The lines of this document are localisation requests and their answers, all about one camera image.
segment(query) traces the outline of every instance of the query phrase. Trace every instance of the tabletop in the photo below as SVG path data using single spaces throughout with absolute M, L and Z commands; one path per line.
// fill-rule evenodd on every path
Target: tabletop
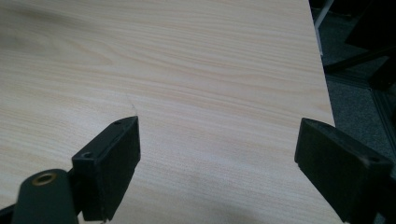
M 0 1 L 1 207 L 133 115 L 112 223 L 341 223 L 293 160 L 333 124 L 307 0 Z

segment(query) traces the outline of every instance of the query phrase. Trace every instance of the wooden table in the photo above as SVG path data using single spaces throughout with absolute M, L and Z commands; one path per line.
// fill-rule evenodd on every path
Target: wooden table
M 112 223 L 341 223 L 293 161 L 333 123 L 307 0 L 1 2 L 1 207 L 136 113 Z

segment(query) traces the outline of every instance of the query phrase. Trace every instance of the floor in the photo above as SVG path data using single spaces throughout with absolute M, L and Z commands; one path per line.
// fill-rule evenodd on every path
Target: floor
M 313 18 L 318 9 L 312 9 Z M 323 64 L 331 64 L 365 52 L 344 43 L 359 18 L 351 18 L 329 12 L 319 27 L 322 44 Z M 380 154 L 396 163 L 395 128 L 390 125 L 390 110 L 396 106 L 396 86 L 387 92 L 372 90 L 366 78 L 387 59 L 382 57 L 369 63 L 357 65 L 338 72 L 336 76 L 326 76 L 335 127 L 360 140 Z M 386 101 L 379 103 L 377 95 Z M 391 174 L 396 177 L 396 169 Z M 378 217 L 375 223 L 383 223 Z

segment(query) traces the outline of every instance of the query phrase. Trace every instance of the light wood surface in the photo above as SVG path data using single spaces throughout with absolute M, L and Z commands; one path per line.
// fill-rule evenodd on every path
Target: light wood surface
M 135 113 L 112 223 L 341 223 L 293 161 L 333 123 L 307 0 L 0 2 L 0 206 Z

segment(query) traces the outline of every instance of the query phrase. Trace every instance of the screw hole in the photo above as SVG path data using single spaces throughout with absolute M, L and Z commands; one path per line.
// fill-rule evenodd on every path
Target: screw hole
M 52 182 L 55 178 L 55 173 L 45 173 L 33 179 L 32 184 L 35 186 L 43 186 Z
M 369 161 L 379 162 L 379 158 L 377 158 L 377 157 L 369 157 Z
M 91 158 L 92 157 L 92 153 L 91 152 L 84 152 L 81 154 L 81 157 L 83 158 Z

